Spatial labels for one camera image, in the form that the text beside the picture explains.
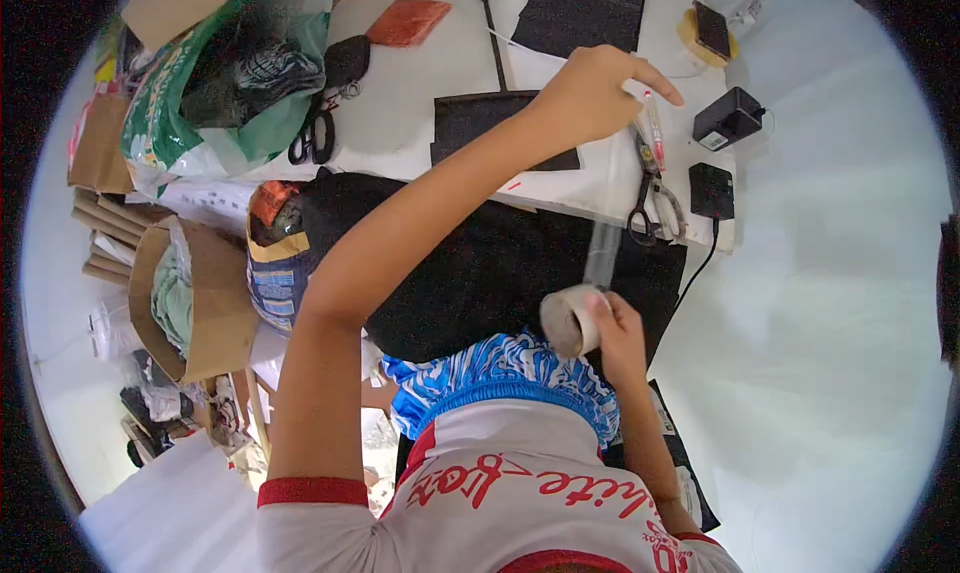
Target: person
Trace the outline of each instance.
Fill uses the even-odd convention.
[[[529,331],[430,363],[385,359],[415,444],[390,506],[379,519],[368,509],[357,379],[367,317],[510,178],[626,127],[642,109],[623,90],[630,78],[684,103],[645,60],[577,49],[526,108],[396,192],[322,259],[275,397],[257,511],[264,567],[739,570],[681,503],[646,383],[641,317],[613,293],[590,304],[613,389],[586,359],[559,358]],[[627,470],[600,458],[618,435]]]

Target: black power adapter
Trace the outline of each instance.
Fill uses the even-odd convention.
[[[693,139],[717,152],[763,129],[767,111],[742,87],[734,87],[693,119]]]
[[[673,310],[680,307],[684,296],[697,279],[700,272],[711,262],[717,250],[717,237],[720,235],[720,222],[734,218],[734,176],[714,165],[698,162],[690,167],[690,212],[713,220],[713,245],[703,264],[690,276],[683,293],[679,295]]]

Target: pen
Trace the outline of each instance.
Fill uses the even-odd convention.
[[[654,159],[660,171],[666,170],[664,159],[664,134],[661,132],[660,117],[657,115],[657,101],[650,90],[643,92],[643,102],[647,107],[647,116],[650,117],[650,133],[653,135]]]

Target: roll of tape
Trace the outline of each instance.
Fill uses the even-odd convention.
[[[540,302],[540,326],[558,356],[576,358],[600,347],[600,331],[587,308],[591,295],[610,306],[603,291],[592,284],[548,293]]]

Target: metal scissors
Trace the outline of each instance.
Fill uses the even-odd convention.
[[[630,123],[630,131],[633,134],[633,147],[636,149],[636,156],[643,169],[643,177],[640,181],[640,192],[636,197],[636,206],[633,207],[630,216],[627,218],[627,231],[634,242],[647,247],[654,246],[657,243],[657,231],[666,240],[682,240],[687,232],[687,218],[684,216],[684,207],[680,206],[677,196],[664,185],[664,177],[661,175],[660,167],[657,166],[650,145],[643,140],[641,129],[636,123]],[[646,212],[645,204],[651,187],[654,191],[654,208],[659,222],[650,220],[650,216]],[[642,232],[634,231],[633,220],[637,215],[643,219]],[[671,218],[677,221],[676,233],[669,223]]]
[[[325,108],[327,101],[324,92],[317,92],[310,100],[303,126],[287,148],[287,159],[291,165],[302,165],[312,160],[315,165],[323,165],[333,157],[333,144],[336,134],[333,128],[333,115]],[[323,120],[323,144],[317,144],[317,119]]]

